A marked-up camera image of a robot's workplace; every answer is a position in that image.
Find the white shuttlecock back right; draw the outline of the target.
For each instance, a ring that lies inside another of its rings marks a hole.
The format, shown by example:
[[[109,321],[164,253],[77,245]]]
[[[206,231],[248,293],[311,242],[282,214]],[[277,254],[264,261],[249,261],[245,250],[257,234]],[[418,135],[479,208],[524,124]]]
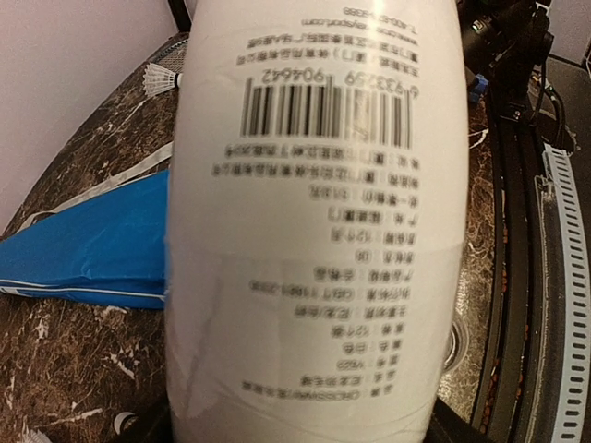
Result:
[[[149,63],[143,74],[142,87],[147,97],[154,97],[169,90],[178,89],[183,74],[176,73],[164,66]]]

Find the blue racket bag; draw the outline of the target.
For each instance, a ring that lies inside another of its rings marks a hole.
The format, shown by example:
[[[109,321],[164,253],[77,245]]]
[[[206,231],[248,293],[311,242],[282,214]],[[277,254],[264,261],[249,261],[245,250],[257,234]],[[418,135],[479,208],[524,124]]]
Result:
[[[167,171],[173,146],[51,210],[1,243],[1,291],[31,298],[162,309]]]

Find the clear plastic tube lid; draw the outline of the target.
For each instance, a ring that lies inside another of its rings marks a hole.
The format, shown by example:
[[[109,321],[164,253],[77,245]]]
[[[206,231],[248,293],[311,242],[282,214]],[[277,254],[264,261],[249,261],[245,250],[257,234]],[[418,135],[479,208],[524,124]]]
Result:
[[[455,310],[443,363],[444,374],[454,371],[463,362],[468,354],[469,342],[470,333],[465,319]]]

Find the black front table rail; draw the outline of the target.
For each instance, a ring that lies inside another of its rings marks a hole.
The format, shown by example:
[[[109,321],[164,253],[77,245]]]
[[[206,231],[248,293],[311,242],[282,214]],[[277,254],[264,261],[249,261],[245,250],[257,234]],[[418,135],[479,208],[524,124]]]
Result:
[[[541,371],[543,278],[536,180],[541,143],[527,100],[485,97],[494,254],[488,339],[471,424],[493,442],[524,442]]]

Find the blue badminton racket left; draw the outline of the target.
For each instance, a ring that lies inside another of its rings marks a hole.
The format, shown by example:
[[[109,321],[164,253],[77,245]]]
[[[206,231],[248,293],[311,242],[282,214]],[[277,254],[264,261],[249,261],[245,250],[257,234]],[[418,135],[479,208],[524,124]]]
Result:
[[[181,73],[184,69],[187,45],[188,39],[170,45],[154,59],[154,63],[175,73]]]

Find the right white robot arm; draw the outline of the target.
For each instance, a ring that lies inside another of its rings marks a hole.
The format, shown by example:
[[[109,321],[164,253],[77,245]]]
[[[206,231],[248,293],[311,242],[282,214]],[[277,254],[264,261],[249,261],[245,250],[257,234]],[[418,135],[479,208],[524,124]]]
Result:
[[[495,136],[523,128],[535,141],[542,103],[555,112],[555,132],[546,141],[568,153],[566,110],[549,82],[547,60],[554,36],[549,32],[549,1],[458,1],[468,88],[488,81],[488,127]]]

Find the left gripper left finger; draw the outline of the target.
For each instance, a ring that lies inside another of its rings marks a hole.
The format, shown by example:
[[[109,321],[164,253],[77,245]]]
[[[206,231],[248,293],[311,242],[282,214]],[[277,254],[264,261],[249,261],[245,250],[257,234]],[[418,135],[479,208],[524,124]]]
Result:
[[[171,443],[174,441],[168,401],[155,403],[128,430],[127,442]]]

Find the white shuttlecock tube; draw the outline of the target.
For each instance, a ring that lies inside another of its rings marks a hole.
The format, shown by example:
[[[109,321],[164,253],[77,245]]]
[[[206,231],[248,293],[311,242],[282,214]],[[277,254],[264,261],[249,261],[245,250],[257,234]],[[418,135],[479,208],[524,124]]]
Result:
[[[178,442],[420,442],[468,190],[453,1],[199,1],[170,166]]]

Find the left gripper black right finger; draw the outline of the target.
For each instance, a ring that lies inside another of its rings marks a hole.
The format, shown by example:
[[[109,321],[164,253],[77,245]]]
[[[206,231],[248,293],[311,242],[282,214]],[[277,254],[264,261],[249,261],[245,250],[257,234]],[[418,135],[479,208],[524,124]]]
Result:
[[[485,436],[437,399],[427,431],[427,443],[477,443]]]

